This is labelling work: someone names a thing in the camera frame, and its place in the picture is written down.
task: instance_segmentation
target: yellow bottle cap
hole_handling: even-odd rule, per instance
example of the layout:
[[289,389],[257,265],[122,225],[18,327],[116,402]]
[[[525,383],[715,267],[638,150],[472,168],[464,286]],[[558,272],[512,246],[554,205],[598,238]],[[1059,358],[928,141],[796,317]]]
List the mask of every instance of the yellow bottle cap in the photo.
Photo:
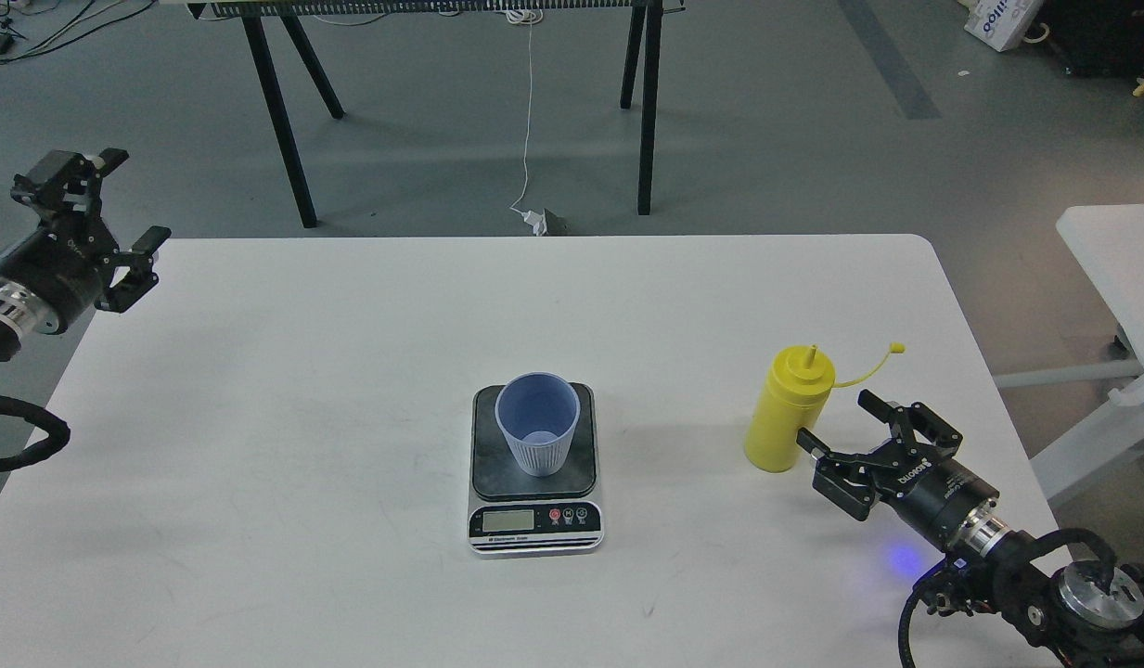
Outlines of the yellow bottle cap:
[[818,347],[789,347],[773,358],[771,383],[794,405],[812,405],[835,385],[835,365]]

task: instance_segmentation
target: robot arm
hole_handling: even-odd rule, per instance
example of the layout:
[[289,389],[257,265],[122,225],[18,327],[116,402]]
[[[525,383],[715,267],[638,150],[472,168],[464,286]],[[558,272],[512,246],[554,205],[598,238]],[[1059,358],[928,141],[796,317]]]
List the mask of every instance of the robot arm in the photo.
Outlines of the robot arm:
[[[890,504],[944,559],[914,586],[898,626],[901,665],[911,667],[911,614],[919,603],[943,617],[1000,613],[1031,646],[1073,668],[1144,666],[1144,570],[1117,567],[1115,552],[1083,528],[1036,538],[994,515],[999,491],[953,460],[962,437],[924,405],[903,407],[868,390],[860,407],[890,428],[890,439],[864,455],[833,452],[807,429],[797,445],[815,458],[815,490],[864,520]],[[915,431],[928,443],[915,437]],[[1033,560],[1068,544],[1088,547],[1051,576]]]
[[[40,223],[0,253],[0,361],[18,353],[32,332],[62,334],[89,305],[125,312],[159,283],[154,253],[172,231],[148,229],[122,250],[101,220],[101,182],[126,158],[121,149],[96,157],[53,151],[26,176],[16,174],[11,199],[32,207]],[[119,269],[126,271],[114,280]],[[35,464],[67,444],[67,426],[41,406],[0,397],[0,415],[24,419],[48,435],[0,459],[0,472]]]

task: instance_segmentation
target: scale display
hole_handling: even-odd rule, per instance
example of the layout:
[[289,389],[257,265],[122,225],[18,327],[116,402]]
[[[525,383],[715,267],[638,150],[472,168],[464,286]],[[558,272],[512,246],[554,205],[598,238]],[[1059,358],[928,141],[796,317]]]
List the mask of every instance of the scale display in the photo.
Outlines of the scale display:
[[589,551],[605,535],[596,466],[596,411],[591,390],[580,397],[567,462],[546,478],[519,469],[493,417],[501,385],[474,399],[469,464],[469,546],[484,557],[538,557]]

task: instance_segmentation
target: black table leg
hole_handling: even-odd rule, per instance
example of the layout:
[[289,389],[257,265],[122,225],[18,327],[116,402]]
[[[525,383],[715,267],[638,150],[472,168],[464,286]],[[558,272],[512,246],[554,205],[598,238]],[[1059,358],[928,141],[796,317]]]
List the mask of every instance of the black table leg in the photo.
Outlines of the black table leg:
[[630,109],[634,102],[634,81],[638,77],[638,54],[642,51],[642,30],[645,24],[645,6],[634,7],[630,18],[630,46],[626,50],[626,75],[621,79],[621,109]]
[[283,166],[286,166],[287,177],[292,181],[292,193],[295,194],[296,208],[300,208],[300,220],[304,228],[316,228],[317,209],[312,207],[312,193],[309,193],[308,178],[303,176],[300,151],[295,148],[295,135],[292,135],[292,122],[287,121],[287,106],[284,105],[283,93],[278,88],[278,77],[275,75],[275,63],[271,61],[270,47],[267,46],[262,18],[243,17],[241,25],[246,29],[249,54],[254,56],[254,67],[257,69],[257,81],[267,98],[267,111],[270,111],[278,149],[283,153]]
[[317,85],[320,97],[325,98],[328,113],[334,119],[345,118],[345,110],[342,110],[341,102],[336,98],[336,93],[333,90],[333,85],[329,84],[328,77],[325,75],[325,67],[320,66],[320,58],[317,58],[317,51],[312,49],[312,43],[308,41],[308,34],[303,32],[303,24],[300,23],[300,17],[283,17],[283,25],[287,27],[287,34],[292,35],[292,43],[295,43],[295,50],[300,51],[300,58],[303,59],[304,66],[308,67],[308,73],[312,75],[312,81]]
[[653,135],[658,121],[658,56],[661,51],[661,2],[646,11],[645,73],[642,81],[642,165],[638,169],[638,215],[650,215],[653,186]]

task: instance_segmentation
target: gray floor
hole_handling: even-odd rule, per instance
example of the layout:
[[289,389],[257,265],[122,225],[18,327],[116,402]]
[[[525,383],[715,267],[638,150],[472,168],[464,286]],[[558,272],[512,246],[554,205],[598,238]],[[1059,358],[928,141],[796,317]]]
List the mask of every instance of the gray floor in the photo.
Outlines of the gray floor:
[[[74,11],[17,26],[39,38]],[[920,233],[994,372],[1105,359],[1115,323],[1054,223],[1074,204],[1144,202],[1144,98],[1128,81],[1067,79],[1034,47],[995,54],[963,21],[953,0],[690,2],[666,18],[656,215],[639,217],[639,111],[617,109],[627,13],[549,13],[533,29],[525,205],[573,233]],[[104,146],[132,154],[104,191],[127,242],[151,224],[176,237],[529,231],[507,208],[522,185],[526,29],[488,14],[304,25],[350,111],[328,118],[269,24],[320,228],[296,220],[241,26],[159,6],[0,67],[0,246],[33,224],[7,197],[11,174],[49,149]],[[906,288],[881,285],[882,299]],[[32,340],[0,365],[0,392],[46,400],[78,340]],[[1004,400],[1032,454],[1110,385]],[[0,424],[0,452],[24,437]],[[1058,519],[1144,562],[1144,460]]]

